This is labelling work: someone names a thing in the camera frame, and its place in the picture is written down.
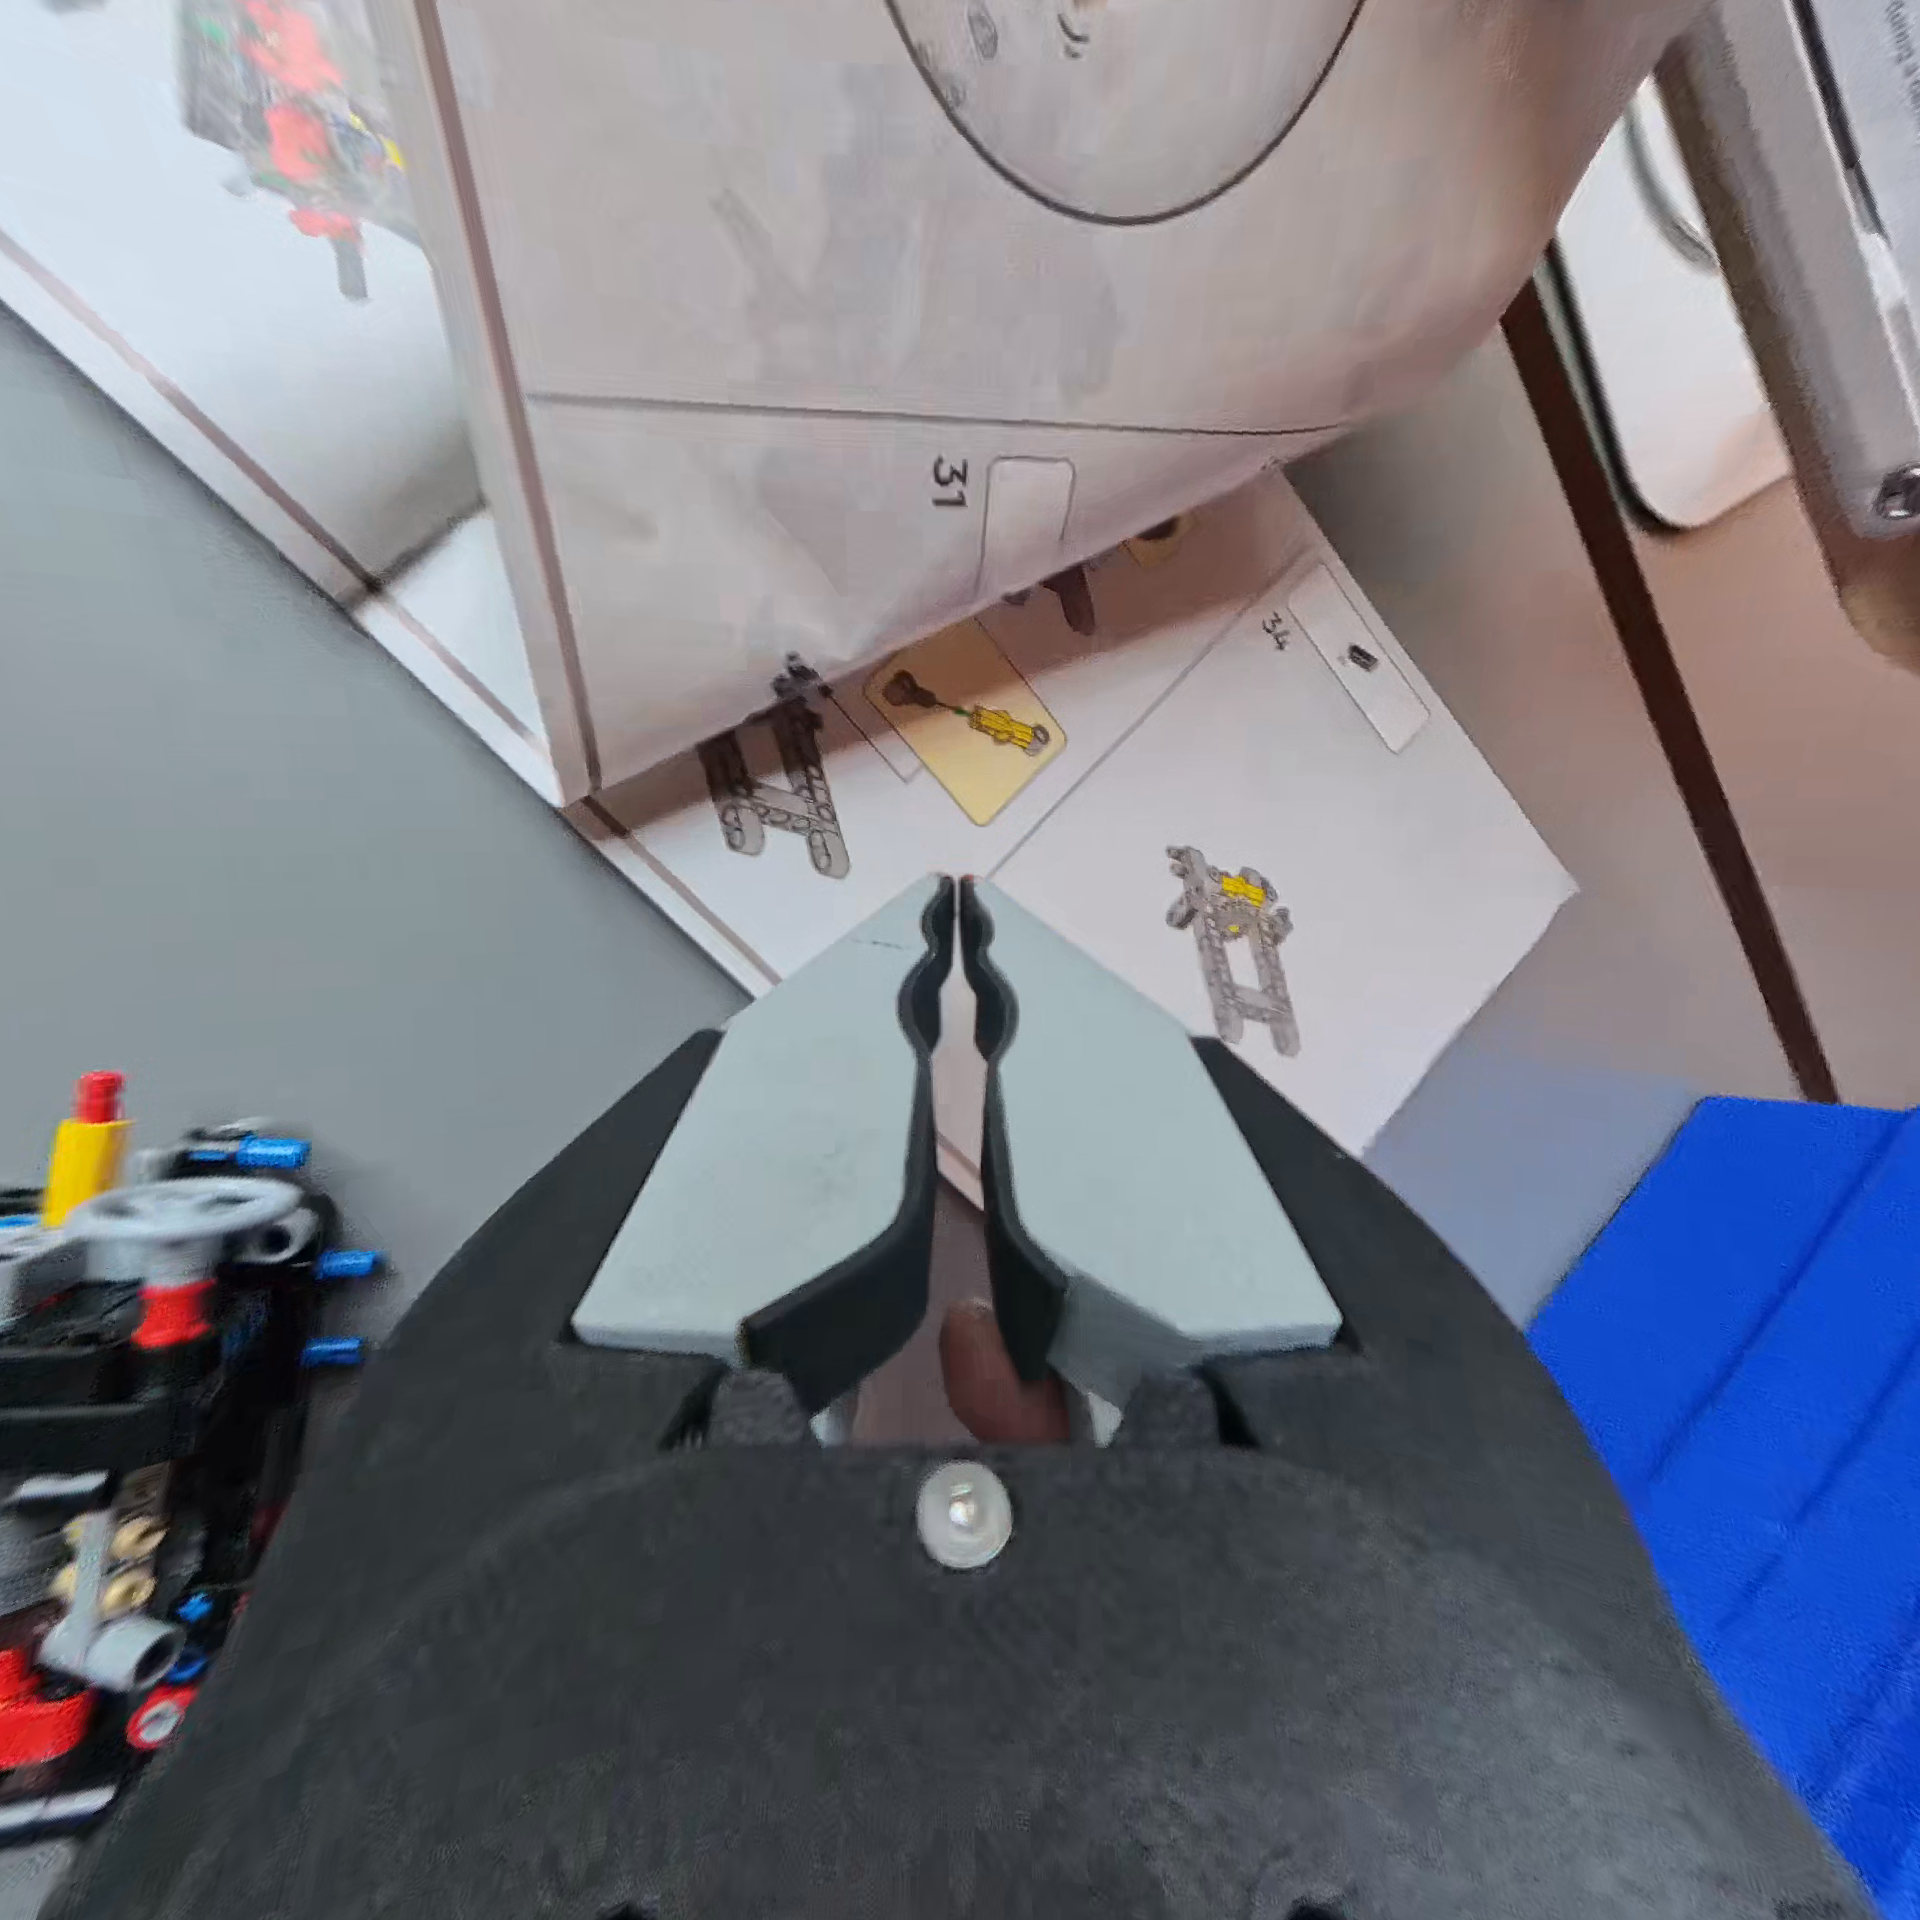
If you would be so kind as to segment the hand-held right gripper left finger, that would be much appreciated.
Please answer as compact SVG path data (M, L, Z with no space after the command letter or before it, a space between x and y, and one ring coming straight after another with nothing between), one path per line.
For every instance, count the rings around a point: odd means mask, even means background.
M575 1340L852 1397L925 1315L956 890L919 877L708 1037Z

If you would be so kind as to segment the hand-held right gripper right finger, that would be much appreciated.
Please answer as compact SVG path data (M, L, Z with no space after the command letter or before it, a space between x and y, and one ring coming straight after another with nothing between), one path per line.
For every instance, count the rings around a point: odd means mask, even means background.
M1150 1375L1326 1351L1343 1312L1198 1037L988 881L960 885L956 937L1018 1375L1122 1410Z

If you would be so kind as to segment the lego instruction booklet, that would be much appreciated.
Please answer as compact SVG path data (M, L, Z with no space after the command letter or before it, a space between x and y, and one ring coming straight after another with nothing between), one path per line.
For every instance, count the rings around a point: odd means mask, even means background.
M6 4L2 301L745 991L998 884L1366 1152L1575 881L1289 462L1698 4Z

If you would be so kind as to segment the partly built lego car model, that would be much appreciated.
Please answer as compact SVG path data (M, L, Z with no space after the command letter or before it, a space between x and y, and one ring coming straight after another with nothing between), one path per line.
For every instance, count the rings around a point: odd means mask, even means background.
M2 1190L2 1855L78 1840L175 1742L290 1504L313 1382L382 1277L313 1150L266 1120L130 1154L80 1074Z

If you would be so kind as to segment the blue plastic bin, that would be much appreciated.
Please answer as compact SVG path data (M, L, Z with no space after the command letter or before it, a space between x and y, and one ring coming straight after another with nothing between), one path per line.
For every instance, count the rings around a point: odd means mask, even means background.
M1700 1662L1916 1915L1916 1111L1708 1098L1528 1324Z

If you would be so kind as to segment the brown wooden board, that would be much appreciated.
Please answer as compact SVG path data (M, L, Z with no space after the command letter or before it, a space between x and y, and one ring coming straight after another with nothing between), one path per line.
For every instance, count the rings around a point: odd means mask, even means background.
M1859 538L1843 525L1825 544L1825 560L1859 641L1916 674L1916 525L1898 538Z

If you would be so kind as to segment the white document stand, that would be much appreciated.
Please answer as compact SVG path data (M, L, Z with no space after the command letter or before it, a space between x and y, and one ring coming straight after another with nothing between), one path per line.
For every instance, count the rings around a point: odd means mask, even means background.
M1809 4L1693 11L1566 205L1553 267L1655 532L1785 478L1823 540L1916 525L1916 227L1879 227Z

